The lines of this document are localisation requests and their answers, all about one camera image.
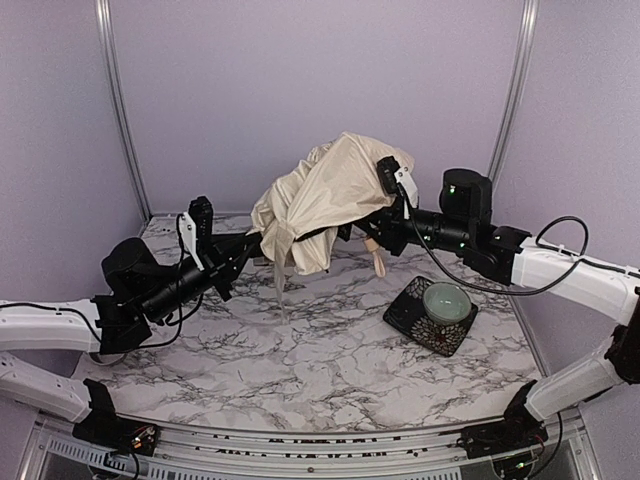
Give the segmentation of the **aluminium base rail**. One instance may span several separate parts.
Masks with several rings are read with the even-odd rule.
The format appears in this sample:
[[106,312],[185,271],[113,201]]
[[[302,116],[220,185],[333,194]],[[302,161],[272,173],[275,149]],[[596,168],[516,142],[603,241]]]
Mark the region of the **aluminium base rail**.
[[545,442],[471,458],[468,423],[356,433],[290,433],[157,421],[155,450],[131,458],[72,435],[70,423],[37,417],[19,479],[600,479],[580,414],[546,424]]

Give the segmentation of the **left aluminium frame post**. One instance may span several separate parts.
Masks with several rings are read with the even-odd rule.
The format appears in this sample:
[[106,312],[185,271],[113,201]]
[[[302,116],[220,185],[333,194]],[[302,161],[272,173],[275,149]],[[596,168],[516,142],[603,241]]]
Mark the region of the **left aluminium frame post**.
[[95,12],[100,44],[104,57],[107,83],[110,91],[118,135],[124,154],[126,170],[131,181],[133,194],[142,221],[145,224],[148,224],[152,218],[152,211],[142,178],[141,167],[138,161],[126,110],[111,15],[111,2],[108,0],[96,0]]

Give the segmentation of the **right aluminium frame post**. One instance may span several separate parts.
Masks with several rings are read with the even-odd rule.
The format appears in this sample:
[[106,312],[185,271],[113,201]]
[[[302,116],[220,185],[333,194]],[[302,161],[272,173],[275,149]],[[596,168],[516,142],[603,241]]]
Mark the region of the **right aluminium frame post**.
[[514,131],[519,106],[524,96],[527,75],[534,45],[540,2],[522,2],[520,26],[517,35],[513,68],[507,88],[506,102],[494,149],[489,164],[488,177],[496,187],[506,165],[508,147]]

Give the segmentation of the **pale green ceramic bowl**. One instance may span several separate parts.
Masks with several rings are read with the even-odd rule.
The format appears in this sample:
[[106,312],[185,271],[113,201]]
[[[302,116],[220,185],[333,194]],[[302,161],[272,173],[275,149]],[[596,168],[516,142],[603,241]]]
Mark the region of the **pale green ceramic bowl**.
[[456,285],[438,282],[426,288],[423,304],[427,315],[442,324],[455,324],[464,320],[472,309],[467,293]]

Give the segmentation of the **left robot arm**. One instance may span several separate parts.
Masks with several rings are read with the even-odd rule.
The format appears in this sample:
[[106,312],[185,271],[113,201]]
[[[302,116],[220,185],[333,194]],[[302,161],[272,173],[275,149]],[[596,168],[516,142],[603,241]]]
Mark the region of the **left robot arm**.
[[117,414],[108,388],[55,375],[15,357],[24,350],[120,355],[150,348],[152,325],[172,326],[185,303],[215,289],[229,300],[233,282],[260,255],[261,236],[218,234],[161,265],[140,238],[118,244],[101,263],[112,292],[73,302],[1,304],[1,394],[73,424],[74,437],[120,454],[153,455],[159,428]]

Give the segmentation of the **beige folding umbrella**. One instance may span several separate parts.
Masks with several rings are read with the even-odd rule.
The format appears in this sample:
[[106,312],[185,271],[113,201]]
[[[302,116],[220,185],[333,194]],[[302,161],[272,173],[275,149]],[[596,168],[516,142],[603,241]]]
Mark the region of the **beige folding umbrella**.
[[287,269],[299,275],[328,270],[338,228],[392,205],[376,171],[377,163],[389,156],[404,172],[413,171],[415,159],[404,150],[343,132],[312,148],[254,204],[252,230],[261,234],[260,248],[273,263],[280,306]]

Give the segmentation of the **aluminium frame post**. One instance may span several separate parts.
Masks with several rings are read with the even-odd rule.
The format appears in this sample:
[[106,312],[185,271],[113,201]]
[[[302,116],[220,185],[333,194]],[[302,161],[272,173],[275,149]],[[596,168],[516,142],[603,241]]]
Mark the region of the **aluminium frame post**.
[[540,2],[522,2],[520,26],[517,35],[513,68],[507,88],[506,102],[494,149],[489,164],[488,177],[496,187],[506,165],[508,147],[514,131],[519,106],[524,96],[527,75],[534,45]]
[[145,224],[148,224],[152,218],[152,211],[142,178],[141,167],[138,161],[126,110],[111,15],[111,2],[108,0],[96,0],[95,12],[100,44],[104,57],[107,83],[110,91],[118,135],[124,154],[126,170],[131,181],[133,194],[142,221]]

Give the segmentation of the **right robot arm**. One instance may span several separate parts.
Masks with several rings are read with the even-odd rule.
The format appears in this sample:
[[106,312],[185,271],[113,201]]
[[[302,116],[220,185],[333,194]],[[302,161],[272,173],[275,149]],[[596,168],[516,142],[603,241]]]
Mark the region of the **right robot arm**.
[[541,236],[491,223],[492,183],[468,169],[443,174],[440,209],[417,207],[409,172],[387,157],[375,173],[348,177],[365,210],[353,225],[398,256],[407,244],[454,253],[512,297],[549,292],[616,322],[611,339],[561,371],[521,387],[497,422],[466,427],[458,444],[468,458],[506,453],[547,439],[544,421],[611,388],[639,382],[639,271],[543,242]]

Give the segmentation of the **black floral square plate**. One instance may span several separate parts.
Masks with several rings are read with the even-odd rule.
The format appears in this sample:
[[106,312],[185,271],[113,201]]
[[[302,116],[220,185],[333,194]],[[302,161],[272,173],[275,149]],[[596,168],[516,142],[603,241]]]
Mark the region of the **black floral square plate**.
[[453,356],[467,337],[478,314],[478,306],[471,301],[471,313],[455,324],[432,320],[425,310],[423,294],[434,283],[424,276],[416,276],[391,302],[383,313],[383,320],[395,330],[444,357]]

